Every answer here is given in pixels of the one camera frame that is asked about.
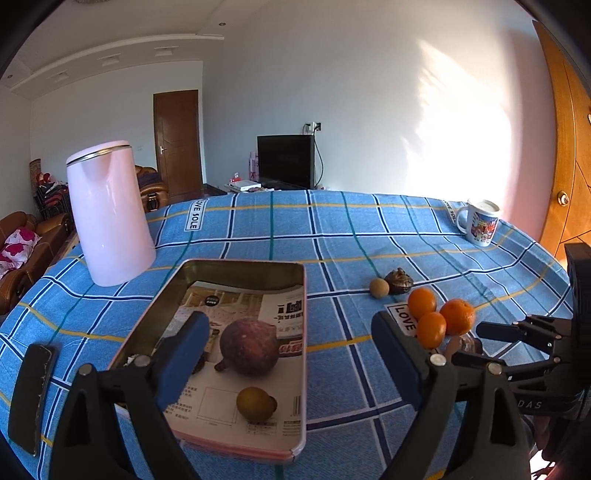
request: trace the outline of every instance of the pink floral cushion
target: pink floral cushion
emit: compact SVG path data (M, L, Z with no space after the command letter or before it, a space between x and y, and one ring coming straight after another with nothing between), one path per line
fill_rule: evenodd
M6 239L4 249L0 255L12 262L14 268L21 268L31 256L37 242L41 239L35 232L28 228L17 228Z
M16 270L14 263L0 252L0 279L12 270Z

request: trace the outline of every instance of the sunlight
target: sunlight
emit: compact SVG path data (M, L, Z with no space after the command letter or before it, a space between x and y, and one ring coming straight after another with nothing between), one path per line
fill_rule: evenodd
M479 196L502 207L511 192L511 122L498 98L449 56L419 40L423 56L416 142L403 138L405 190L448 200Z

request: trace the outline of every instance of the mug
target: mug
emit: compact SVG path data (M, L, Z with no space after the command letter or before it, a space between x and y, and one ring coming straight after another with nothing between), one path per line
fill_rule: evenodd
M466 228L460 226L460 212L468 210ZM457 228L466 235L466 239L479 247L488 247L499 222L501 208L490 200L469 199L468 205L457 212Z

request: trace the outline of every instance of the recessed light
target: recessed light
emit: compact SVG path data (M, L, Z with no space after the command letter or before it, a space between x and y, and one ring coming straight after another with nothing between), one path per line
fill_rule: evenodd
M170 57L171 55L174 54L174 50L178 48L178 45L175 45L173 47L155 47L154 50L156 50L156 54L154 56L156 57Z
M119 56L121 56L121 53L115 53L113 55L107 55L106 57L101 57L99 58L99 61L103 61L102 65L103 67L108 67L109 65L114 65L116 63L119 63L121 60L119 59Z
M54 83L62 82L64 80L67 80L68 78L70 78L70 76L65 70L63 72L55 73L48 77L48 79L53 80Z

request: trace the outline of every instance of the orange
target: orange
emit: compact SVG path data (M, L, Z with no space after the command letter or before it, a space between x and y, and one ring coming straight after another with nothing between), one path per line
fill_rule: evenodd
M441 313L423 315L417 325L417 340L423 348L437 348L445 337L446 323Z
M408 311L415 320L437 310L437 297L430 288L415 288L408 296Z
M474 326L476 310L466 300L453 299L439 310L447 322L447 335L464 335Z

